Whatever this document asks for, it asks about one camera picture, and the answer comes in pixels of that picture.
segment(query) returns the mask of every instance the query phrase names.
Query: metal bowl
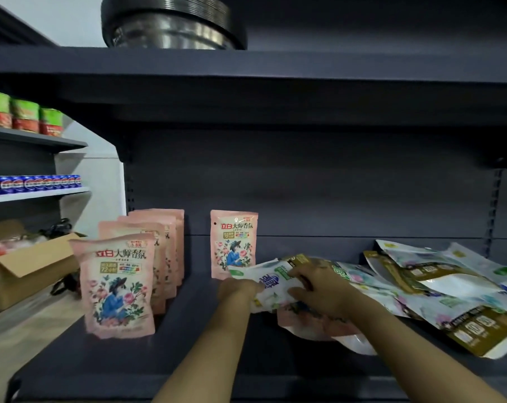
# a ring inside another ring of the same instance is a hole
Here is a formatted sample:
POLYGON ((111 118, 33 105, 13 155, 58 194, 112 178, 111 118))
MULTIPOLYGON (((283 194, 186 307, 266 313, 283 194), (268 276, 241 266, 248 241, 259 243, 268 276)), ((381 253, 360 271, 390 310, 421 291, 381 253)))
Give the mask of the metal bowl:
POLYGON ((106 45, 246 49, 244 26, 218 0, 103 0, 106 45))

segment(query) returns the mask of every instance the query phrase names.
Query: open cardboard box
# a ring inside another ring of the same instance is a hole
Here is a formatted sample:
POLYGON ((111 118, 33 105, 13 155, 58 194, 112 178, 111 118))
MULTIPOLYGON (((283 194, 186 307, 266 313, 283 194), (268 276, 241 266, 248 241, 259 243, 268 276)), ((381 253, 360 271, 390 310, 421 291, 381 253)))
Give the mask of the open cardboard box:
MULTIPOLYGON (((18 220, 0 222, 0 240, 27 233, 18 220)), ((78 269, 68 240, 76 233, 0 256, 0 311, 78 269)))

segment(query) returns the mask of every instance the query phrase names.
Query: person's right arm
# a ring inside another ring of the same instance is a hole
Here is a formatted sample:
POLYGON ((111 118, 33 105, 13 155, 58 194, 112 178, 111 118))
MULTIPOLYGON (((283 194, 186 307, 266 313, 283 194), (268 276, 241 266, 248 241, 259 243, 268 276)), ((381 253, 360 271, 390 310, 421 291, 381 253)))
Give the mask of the person's right arm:
POLYGON ((414 403, 506 403, 507 399, 459 362, 422 338, 381 304, 362 294, 332 269, 301 266, 312 291, 289 293, 331 317, 348 318, 365 335, 414 403))

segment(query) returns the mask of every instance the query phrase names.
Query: wooden floor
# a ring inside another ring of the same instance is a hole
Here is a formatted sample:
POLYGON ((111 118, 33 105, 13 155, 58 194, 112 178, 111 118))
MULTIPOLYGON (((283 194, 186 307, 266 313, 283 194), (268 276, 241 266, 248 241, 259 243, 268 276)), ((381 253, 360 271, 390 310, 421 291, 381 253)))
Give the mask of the wooden floor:
POLYGON ((72 293, 51 297, 48 290, 0 313, 0 403, 13 373, 81 316, 72 293))

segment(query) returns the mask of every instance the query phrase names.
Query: illustration of woman in blue dress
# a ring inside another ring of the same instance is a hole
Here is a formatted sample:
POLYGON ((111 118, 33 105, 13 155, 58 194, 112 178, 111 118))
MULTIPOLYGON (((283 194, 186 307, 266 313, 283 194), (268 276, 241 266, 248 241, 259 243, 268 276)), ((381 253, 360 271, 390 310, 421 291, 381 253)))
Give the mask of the illustration of woman in blue dress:
POLYGON ((229 253, 227 253, 227 257, 225 258, 225 263, 227 266, 237 266, 237 267, 243 266, 243 264, 240 260, 241 256, 237 250, 240 248, 241 248, 241 241, 235 241, 229 245, 229 253))
POLYGON ((123 308, 123 297, 129 292, 125 285, 126 281, 126 277, 118 277, 110 283, 108 296, 102 304, 102 312, 100 314, 102 320, 115 318, 117 321, 121 322, 127 316, 127 312, 123 308))

